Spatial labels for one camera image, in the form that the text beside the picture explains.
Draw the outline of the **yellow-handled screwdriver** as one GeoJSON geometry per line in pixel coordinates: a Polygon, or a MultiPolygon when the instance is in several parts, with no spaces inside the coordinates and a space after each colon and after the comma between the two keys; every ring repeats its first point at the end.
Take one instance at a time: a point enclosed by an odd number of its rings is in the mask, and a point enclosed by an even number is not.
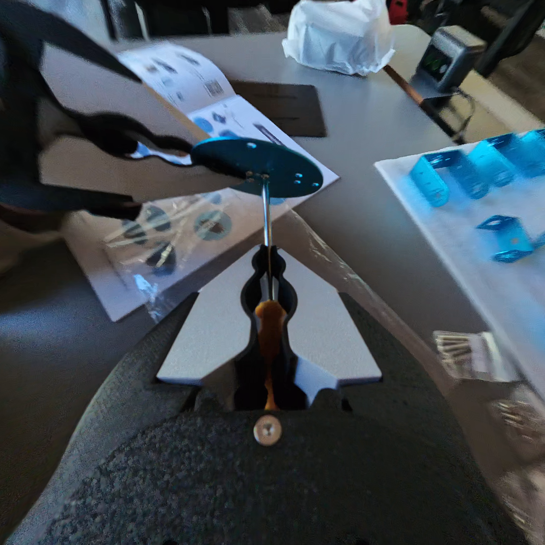
{"type": "Polygon", "coordinates": [[[272,274],[273,248],[272,224],[270,213],[270,192],[269,184],[264,181],[262,184],[263,214],[264,214],[264,243],[267,257],[267,299],[257,307],[257,317],[260,320],[258,341],[261,356],[265,365],[265,388],[267,390],[267,401],[265,410],[279,410],[275,400],[274,385],[272,378],[273,363],[280,352],[282,327],[285,311],[275,300],[274,276],[272,274]]]}

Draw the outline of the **pile of small screw bags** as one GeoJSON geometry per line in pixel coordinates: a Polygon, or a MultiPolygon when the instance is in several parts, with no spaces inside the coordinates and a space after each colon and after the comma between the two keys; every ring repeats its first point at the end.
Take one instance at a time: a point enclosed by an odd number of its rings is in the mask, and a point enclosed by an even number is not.
{"type": "Polygon", "coordinates": [[[485,407],[515,449],[528,459],[543,457],[544,402],[502,352],[494,335],[436,330],[433,341],[452,378],[493,388],[485,407]]]}

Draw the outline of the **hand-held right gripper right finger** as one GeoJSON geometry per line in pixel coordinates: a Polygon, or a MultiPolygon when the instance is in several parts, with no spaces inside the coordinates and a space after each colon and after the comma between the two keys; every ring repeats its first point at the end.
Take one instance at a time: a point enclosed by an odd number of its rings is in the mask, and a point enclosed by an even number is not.
{"type": "Polygon", "coordinates": [[[322,390],[378,383],[383,374],[348,312],[339,291],[284,250],[282,279],[295,292],[287,321],[295,356],[293,382],[310,406],[322,390]]]}

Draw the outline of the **white plastic-wrapped bundle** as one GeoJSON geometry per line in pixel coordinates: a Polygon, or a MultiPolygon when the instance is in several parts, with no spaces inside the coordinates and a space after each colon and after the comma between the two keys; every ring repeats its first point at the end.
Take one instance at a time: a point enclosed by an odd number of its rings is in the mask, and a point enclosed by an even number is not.
{"type": "Polygon", "coordinates": [[[303,66],[362,77],[395,54],[385,1],[300,1],[292,9],[284,55],[303,66]]]}

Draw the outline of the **blue round metal disc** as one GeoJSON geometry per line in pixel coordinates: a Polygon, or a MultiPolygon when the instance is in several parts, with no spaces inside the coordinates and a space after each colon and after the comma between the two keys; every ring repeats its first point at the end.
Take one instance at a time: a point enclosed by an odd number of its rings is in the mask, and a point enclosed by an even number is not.
{"type": "Polygon", "coordinates": [[[301,198],[318,192],[324,183],[320,168],[301,153],[273,142],[220,137],[195,145],[192,163],[240,179],[234,190],[271,198],[301,198]]]}

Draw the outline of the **small blue U bracket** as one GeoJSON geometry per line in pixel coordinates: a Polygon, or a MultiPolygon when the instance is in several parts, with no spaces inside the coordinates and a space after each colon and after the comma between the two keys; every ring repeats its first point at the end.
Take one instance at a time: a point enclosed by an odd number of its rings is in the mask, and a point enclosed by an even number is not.
{"type": "Polygon", "coordinates": [[[478,224],[476,229],[494,233],[497,246],[492,256],[494,262],[514,263],[535,251],[533,242],[517,217],[493,215],[478,224]]]}

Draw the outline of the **person's left forearm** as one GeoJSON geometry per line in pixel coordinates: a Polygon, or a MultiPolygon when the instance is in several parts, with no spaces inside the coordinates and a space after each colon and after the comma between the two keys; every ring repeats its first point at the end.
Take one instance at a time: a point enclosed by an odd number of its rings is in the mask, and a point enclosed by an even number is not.
{"type": "Polygon", "coordinates": [[[41,248],[61,239],[57,230],[29,232],[1,221],[1,276],[20,261],[29,250],[41,248]]]}

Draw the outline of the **white foam sheet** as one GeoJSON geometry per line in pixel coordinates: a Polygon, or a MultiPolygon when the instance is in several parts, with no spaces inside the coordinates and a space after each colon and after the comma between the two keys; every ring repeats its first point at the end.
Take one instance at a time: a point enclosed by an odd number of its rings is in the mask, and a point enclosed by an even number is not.
{"type": "MultiPolygon", "coordinates": [[[[544,151],[543,129],[517,136],[544,151]]],[[[478,143],[436,151],[462,153],[454,167],[438,170],[451,193],[439,208],[427,203],[409,177],[423,154],[378,161],[374,167],[499,343],[544,398],[544,248],[514,263],[497,263],[492,261],[497,251],[494,233],[476,229],[493,215],[514,216],[533,242],[544,232],[544,175],[526,178],[514,170],[512,183],[473,200],[463,186],[473,173],[466,154],[478,143]]]]}

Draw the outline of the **white assembly instruction sheet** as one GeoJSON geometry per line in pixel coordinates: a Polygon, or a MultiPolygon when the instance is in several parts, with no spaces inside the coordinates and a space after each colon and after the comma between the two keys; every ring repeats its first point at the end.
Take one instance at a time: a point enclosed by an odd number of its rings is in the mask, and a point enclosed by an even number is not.
{"type": "MultiPolygon", "coordinates": [[[[209,137],[249,138],[286,146],[314,161],[326,187],[339,176],[237,95],[202,54],[163,41],[118,53],[160,96],[209,137]]],[[[80,212],[65,241],[113,322],[148,304],[263,227],[258,196],[230,188],[143,205],[135,221],[80,212]]]]}

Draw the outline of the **small grey charger device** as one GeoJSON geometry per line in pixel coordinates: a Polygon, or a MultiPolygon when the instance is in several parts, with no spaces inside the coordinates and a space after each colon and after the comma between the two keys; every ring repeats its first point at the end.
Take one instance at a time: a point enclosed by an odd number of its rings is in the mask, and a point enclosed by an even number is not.
{"type": "Polygon", "coordinates": [[[487,42],[458,25],[432,35],[413,77],[428,97],[453,95],[487,49],[487,42]]]}

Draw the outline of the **black metal plate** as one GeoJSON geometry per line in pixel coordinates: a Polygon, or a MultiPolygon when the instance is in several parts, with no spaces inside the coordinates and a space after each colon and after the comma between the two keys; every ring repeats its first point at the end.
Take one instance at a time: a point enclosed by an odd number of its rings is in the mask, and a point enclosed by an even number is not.
{"type": "Polygon", "coordinates": [[[244,98],[290,137],[325,138],[317,88],[313,85],[230,80],[244,98]]]}

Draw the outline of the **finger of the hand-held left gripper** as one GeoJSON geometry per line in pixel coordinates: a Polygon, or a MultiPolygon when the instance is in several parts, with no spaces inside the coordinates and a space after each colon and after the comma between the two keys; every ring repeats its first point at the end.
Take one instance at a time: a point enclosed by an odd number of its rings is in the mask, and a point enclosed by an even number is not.
{"type": "Polygon", "coordinates": [[[67,135],[39,153],[38,168],[44,185],[119,194],[141,203],[220,191],[246,179],[246,172],[214,172],[194,165],[187,154],[164,153],[141,142],[134,153],[118,157],[67,135]]]}
{"type": "Polygon", "coordinates": [[[72,113],[109,121],[156,149],[189,149],[209,138],[145,83],[134,81],[58,46],[44,45],[39,71],[72,113]]]}

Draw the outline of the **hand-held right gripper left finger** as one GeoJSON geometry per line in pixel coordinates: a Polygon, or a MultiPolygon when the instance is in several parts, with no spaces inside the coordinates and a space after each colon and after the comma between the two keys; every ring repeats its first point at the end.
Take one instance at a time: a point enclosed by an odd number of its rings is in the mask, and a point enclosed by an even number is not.
{"type": "Polygon", "coordinates": [[[265,248],[252,248],[202,287],[156,378],[199,386],[235,409],[236,364],[257,341],[256,307],[267,294],[265,248]]]}

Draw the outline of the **clear plastic bag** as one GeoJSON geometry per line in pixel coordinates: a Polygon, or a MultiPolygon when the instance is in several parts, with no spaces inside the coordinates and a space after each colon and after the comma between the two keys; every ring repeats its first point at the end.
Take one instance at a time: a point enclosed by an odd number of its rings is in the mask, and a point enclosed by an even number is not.
{"type": "Polygon", "coordinates": [[[258,446],[262,412],[214,403],[145,426],[102,470],[101,543],[544,544],[544,465],[506,473],[501,501],[485,484],[453,414],[416,360],[420,342],[359,278],[341,293],[386,364],[358,386],[356,411],[326,390],[282,412],[283,435],[258,446]]]}

